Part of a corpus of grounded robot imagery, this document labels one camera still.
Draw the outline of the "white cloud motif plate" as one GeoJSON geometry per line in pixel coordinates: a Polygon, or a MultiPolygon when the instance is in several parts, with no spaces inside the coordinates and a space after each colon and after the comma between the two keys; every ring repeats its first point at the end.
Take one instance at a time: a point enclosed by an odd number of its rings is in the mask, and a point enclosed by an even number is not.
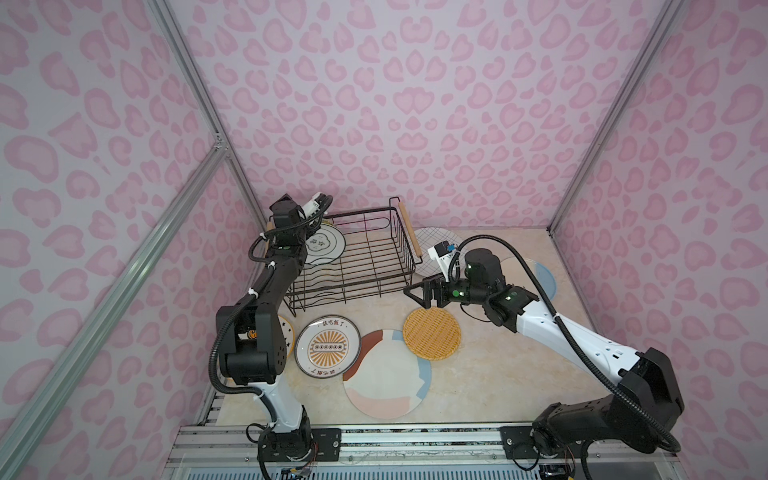
{"type": "Polygon", "coordinates": [[[311,267],[333,263],[346,250],[344,234],[335,226],[323,223],[319,230],[306,242],[305,264],[311,267]]]}

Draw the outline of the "cream and blue plate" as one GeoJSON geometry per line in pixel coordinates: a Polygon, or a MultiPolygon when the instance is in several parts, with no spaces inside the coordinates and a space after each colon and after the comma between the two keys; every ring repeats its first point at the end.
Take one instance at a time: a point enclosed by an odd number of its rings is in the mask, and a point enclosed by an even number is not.
{"type": "MultiPolygon", "coordinates": [[[[543,264],[535,260],[525,258],[528,268],[531,270],[537,281],[544,289],[546,295],[551,301],[554,301],[557,293],[557,283],[552,272],[543,264]]],[[[520,286],[534,294],[538,293],[533,281],[525,272],[520,262],[514,257],[509,257],[501,261],[502,272],[508,284],[520,286]]]]}

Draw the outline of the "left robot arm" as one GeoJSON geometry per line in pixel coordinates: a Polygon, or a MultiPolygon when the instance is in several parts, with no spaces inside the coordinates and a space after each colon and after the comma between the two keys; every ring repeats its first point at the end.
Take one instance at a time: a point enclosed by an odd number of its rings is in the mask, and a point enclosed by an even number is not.
{"type": "Polygon", "coordinates": [[[254,242],[267,244],[264,265],[245,295],[216,314],[217,334],[208,360],[212,387],[224,395],[249,395],[261,402],[267,421],[257,440],[259,458],[271,451],[302,461],[314,452],[306,408],[281,380],[288,347],[278,310],[302,272],[309,223],[304,209],[285,194],[270,206],[274,228],[254,242]]]}

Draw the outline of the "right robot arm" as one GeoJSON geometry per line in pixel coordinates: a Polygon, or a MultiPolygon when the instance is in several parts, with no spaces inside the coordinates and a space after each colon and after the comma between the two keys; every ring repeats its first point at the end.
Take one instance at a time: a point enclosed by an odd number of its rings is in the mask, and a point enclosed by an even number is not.
{"type": "Polygon", "coordinates": [[[644,454],[681,451],[672,429],[684,401],[666,354],[616,343],[560,314],[536,277],[531,288],[509,283],[488,249],[461,253],[443,241],[428,255],[438,273],[405,287],[406,296],[425,309],[479,306],[491,324],[558,353],[606,389],[596,400],[547,407],[531,427],[537,453],[553,456],[575,443],[588,447],[602,440],[618,440],[644,454]]]}

